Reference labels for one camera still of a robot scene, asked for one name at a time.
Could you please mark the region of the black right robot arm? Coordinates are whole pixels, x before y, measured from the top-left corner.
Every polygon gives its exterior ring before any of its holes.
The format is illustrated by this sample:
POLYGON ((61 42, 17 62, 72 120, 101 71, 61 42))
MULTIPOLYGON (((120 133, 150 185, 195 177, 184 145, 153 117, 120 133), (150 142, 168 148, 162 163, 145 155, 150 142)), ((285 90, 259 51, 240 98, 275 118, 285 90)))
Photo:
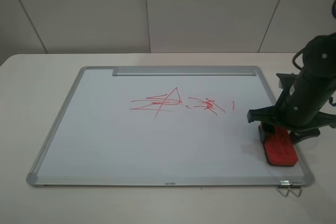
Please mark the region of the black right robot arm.
POLYGON ((300 72, 277 74, 282 92, 275 105, 248 111, 249 123, 260 122, 262 143, 276 136, 278 128, 290 132, 292 144, 319 136, 321 127, 335 128, 335 115, 320 111, 326 103, 335 106, 335 34, 316 36, 292 64, 300 72))

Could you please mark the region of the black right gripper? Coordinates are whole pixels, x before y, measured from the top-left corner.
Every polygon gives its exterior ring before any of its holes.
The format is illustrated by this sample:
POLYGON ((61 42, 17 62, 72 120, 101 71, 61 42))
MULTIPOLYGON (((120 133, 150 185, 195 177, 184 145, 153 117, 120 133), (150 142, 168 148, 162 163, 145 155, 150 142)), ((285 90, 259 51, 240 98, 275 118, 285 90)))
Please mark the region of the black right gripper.
POLYGON ((275 105, 249 110, 249 123, 261 122, 261 130, 275 133, 275 126, 290 130, 290 140, 296 145, 304 140, 318 137, 318 128, 335 128, 335 115, 321 112, 335 92, 335 78, 319 78, 308 73, 278 73, 282 86, 275 105))

